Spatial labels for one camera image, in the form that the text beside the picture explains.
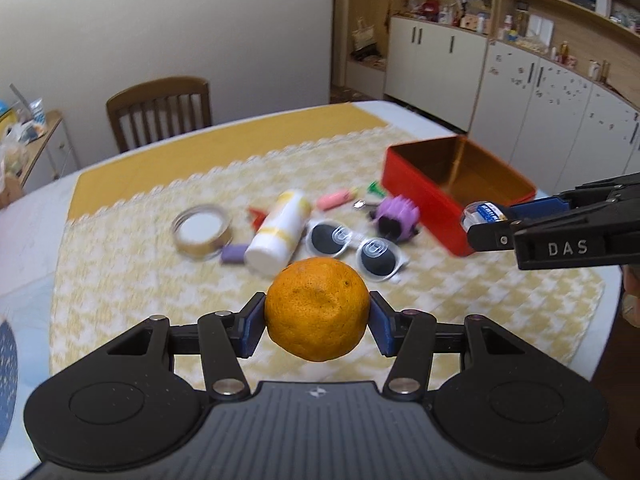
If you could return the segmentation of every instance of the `lace trim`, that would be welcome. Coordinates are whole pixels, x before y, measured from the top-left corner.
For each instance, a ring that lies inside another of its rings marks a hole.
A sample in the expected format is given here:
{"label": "lace trim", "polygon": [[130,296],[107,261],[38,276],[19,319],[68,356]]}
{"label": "lace trim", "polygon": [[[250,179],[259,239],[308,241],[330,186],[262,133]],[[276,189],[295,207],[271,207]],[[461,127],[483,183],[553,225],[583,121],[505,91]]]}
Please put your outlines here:
{"label": "lace trim", "polygon": [[271,150],[270,152],[267,152],[265,155],[252,155],[247,160],[235,160],[232,163],[230,163],[228,166],[216,166],[215,168],[211,168],[209,171],[207,171],[207,173],[193,173],[186,179],[178,178],[172,181],[167,186],[155,186],[149,192],[136,193],[134,196],[132,196],[128,200],[118,200],[111,206],[101,207],[95,213],[83,214],[77,219],[67,220],[65,227],[68,228],[73,225],[98,218],[99,216],[102,216],[108,212],[111,212],[114,209],[118,209],[123,206],[126,206],[127,204],[137,202],[139,200],[144,200],[151,196],[158,195],[167,189],[177,189],[177,188],[179,189],[181,187],[187,186],[188,184],[190,184],[195,180],[202,180],[204,178],[213,176],[214,174],[219,174],[227,171],[236,171],[247,164],[256,164],[265,159],[277,158],[279,156],[286,156],[296,152],[309,151],[316,148],[317,146],[324,146],[326,144],[345,142],[346,140],[351,140],[351,139],[361,138],[361,137],[368,137],[368,136],[375,136],[375,135],[382,135],[382,134],[390,135],[390,134],[401,133],[401,132],[402,130],[399,130],[395,126],[391,126],[391,125],[382,126],[382,127],[372,128],[370,130],[350,132],[348,134],[336,135],[330,138],[319,139],[319,140],[316,140],[315,142],[307,141],[307,142],[302,142],[301,144],[292,144],[290,146],[284,147],[281,150]]}

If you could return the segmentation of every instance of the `green object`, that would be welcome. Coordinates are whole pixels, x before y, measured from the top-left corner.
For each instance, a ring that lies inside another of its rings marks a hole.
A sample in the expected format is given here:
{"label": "green object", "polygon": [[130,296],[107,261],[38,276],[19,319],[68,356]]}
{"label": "green object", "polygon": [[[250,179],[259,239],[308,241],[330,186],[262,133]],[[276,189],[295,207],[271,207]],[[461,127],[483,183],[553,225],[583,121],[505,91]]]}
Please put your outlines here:
{"label": "green object", "polygon": [[386,196],[386,191],[382,189],[382,186],[380,186],[380,183],[377,180],[369,184],[369,187],[367,187],[367,193],[377,195],[380,198],[384,198]]}

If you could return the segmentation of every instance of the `roll of tape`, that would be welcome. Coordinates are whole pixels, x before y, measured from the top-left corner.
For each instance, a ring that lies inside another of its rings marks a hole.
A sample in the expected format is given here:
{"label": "roll of tape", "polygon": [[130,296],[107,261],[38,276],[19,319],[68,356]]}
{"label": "roll of tape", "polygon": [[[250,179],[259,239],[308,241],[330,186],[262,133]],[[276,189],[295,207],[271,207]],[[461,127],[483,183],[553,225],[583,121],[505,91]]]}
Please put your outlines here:
{"label": "roll of tape", "polygon": [[232,238],[230,219],[215,204],[203,204],[180,213],[171,225],[178,252],[193,260],[207,260]]}

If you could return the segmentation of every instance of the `yellow houndstooth tablecloth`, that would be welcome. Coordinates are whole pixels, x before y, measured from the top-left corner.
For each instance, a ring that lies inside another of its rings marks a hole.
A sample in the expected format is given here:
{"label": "yellow houndstooth tablecloth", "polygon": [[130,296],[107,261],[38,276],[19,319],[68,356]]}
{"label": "yellow houndstooth tablecloth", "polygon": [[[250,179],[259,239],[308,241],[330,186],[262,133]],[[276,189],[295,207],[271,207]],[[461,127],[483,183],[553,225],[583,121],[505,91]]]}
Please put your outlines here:
{"label": "yellow houndstooth tablecloth", "polygon": [[[269,208],[286,189],[314,200],[331,190],[364,188],[382,172],[385,149],[414,140],[393,127],[376,128],[291,146],[207,174],[158,187],[66,226],[52,306],[51,368],[57,372],[145,319],[162,313],[172,324],[195,323],[215,310],[239,311],[270,280],[218,259],[191,262],[172,243],[170,225],[190,206],[217,203],[232,217],[234,242],[249,242],[249,205]],[[373,235],[366,216],[350,204],[329,212],[350,228]],[[459,323],[484,314],[555,359],[568,364],[604,289],[589,269],[521,271],[511,252],[455,258],[423,230],[403,246],[410,258],[399,283],[367,283],[397,310],[431,312]],[[306,258],[302,245],[295,259]],[[343,259],[353,263],[353,251]],[[255,354],[242,362],[252,387],[260,380],[375,380],[392,360],[380,356],[369,331],[350,354],[311,363],[276,346],[265,332]],[[458,371],[458,357],[436,356],[430,387]],[[176,373],[202,388],[196,356],[176,358]]]}

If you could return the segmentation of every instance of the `purple spiky toy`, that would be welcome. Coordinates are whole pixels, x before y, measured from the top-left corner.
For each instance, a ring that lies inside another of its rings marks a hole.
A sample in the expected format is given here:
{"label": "purple spiky toy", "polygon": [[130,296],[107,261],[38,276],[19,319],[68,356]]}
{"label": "purple spiky toy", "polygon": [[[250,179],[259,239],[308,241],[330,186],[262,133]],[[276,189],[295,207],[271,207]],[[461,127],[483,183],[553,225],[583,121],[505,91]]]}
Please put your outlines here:
{"label": "purple spiky toy", "polygon": [[370,215],[380,236],[392,242],[409,240],[418,233],[420,210],[402,195],[385,198]]}

